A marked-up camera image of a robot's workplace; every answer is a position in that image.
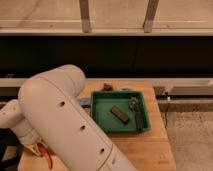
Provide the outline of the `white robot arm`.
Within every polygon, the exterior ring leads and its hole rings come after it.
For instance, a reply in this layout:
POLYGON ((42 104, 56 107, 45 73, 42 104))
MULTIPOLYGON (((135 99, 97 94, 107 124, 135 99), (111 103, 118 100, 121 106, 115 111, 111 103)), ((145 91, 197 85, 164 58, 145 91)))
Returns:
POLYGON ((0 128, 32 151, 49 146, 70 171, 137 171, 77 101, 85 82, 75 65, 27 79, 0 109, 0 128))

